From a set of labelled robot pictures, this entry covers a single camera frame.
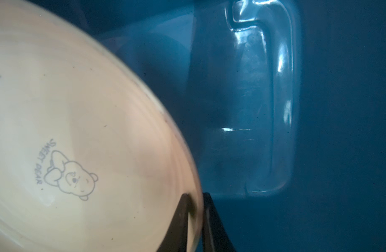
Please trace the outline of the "cream bear plate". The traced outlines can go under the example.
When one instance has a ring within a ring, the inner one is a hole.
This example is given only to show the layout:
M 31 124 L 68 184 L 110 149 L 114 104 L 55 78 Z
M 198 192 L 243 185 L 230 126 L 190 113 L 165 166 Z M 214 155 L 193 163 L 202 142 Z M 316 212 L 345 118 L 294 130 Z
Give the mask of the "cream bear plate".
M 154 252 L 189 194 L 192 155 L 139 77 L 27 1 L 0 1 L 0 252 Z

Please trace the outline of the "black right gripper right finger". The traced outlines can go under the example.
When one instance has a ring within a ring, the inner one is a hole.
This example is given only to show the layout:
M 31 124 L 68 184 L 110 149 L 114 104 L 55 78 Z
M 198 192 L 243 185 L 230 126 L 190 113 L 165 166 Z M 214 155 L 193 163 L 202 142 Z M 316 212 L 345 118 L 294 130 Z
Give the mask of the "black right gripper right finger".
M 202 246 L 204 252 L 236 252 L 209 193 L 203 193 Z

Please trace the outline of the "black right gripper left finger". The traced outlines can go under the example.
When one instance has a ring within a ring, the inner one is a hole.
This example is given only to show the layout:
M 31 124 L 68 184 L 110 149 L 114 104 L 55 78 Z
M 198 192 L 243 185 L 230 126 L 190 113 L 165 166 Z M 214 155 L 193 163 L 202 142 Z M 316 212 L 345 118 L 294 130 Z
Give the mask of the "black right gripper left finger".
M 182 194 L 157 252 L 187 252 L 188 219 L 192 209 L 192 197 L 186 193 Z

